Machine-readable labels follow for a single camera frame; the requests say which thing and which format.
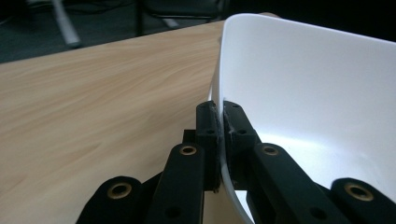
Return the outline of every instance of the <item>wooden table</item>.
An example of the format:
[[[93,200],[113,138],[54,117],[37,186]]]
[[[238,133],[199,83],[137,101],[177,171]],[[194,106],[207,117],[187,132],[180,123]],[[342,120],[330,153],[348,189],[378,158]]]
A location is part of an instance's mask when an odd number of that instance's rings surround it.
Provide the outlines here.
[[[222,24],[1,64],[0,223],[75,223],[109,178],[158,174],[195,128]],[[205,223],[236,220],[223,200]]]

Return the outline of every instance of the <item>dark floor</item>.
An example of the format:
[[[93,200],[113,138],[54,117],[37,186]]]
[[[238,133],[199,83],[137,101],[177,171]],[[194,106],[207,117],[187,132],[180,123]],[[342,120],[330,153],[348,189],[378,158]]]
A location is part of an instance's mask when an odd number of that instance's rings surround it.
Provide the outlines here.
[[[69,18],[82,42],[82,48],[135,37],[134,10],[131,2],[100,14],[98,7],[72,5]],[[32,7],[31,18],[22,16],[0,20],[0,63],[72,50],[64,43],[50,7],[40,10]],[[180,27],[202,24],[204,21],[177,21]],[[170,30],[162,20],[145,17],[145,33],[153,34]]]

